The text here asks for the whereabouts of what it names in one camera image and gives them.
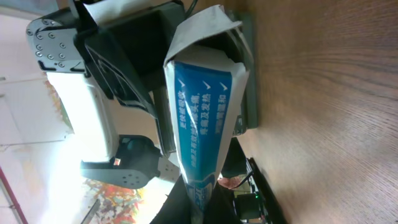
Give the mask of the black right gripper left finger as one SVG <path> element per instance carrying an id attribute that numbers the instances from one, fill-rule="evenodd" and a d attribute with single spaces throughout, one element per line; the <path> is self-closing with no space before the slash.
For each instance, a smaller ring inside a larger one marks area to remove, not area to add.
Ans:
<path id="1" fill-rule="evenodd" d="M 191 224 L 191 207 L 185 182 L 180 176 L 150 224 Z"/>

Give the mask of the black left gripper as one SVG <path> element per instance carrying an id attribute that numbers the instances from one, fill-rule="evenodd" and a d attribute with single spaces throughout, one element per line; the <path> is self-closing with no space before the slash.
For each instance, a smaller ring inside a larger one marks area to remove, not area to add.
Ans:
<path id="1" fill-rule="evenodd" d="M 258 127 L 254 19 L 248 12 L 227 11 L 226 15 L 234 22 L 242 22 L 241 26 L 227 31 L 231 42 L 230 57 L 246 69 L 246 86 L 233 133 L 239 136 Z"/>

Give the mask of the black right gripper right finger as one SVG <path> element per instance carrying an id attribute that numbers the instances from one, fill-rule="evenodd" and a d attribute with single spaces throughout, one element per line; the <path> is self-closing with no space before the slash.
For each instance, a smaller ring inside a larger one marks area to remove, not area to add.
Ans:
<path id="1" fill-rule="evenodd" d="M 233 191 L 216 184 L 205 210 L 204 224 L 241 224 L 234 207 Z"/>

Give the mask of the white green medicine box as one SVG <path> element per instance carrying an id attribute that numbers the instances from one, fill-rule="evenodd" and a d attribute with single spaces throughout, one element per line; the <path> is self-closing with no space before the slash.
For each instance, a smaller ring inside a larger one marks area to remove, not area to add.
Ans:
<path id="1" fill-rule="evenodd" d="M 201 40 L 241 26 L 223 6 L 181 22 L 164 59 L 172 128 L 188 197 L 198 213 L 209 204 L 238 117 L 246 69 Z"/>

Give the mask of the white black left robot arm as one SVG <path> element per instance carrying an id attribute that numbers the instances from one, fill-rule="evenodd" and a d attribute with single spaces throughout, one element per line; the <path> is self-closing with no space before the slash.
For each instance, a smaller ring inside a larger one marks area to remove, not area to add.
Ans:
<path id="1" fill-rule="evenodd" d="M 253 57 L 246 21 L 181 1 L 106 21 L 70 1 L 26 29 L 40 69 L 81 137 L 81 173 L 128 189 L 154 178 L 212 190 L 244 123 Z"/>

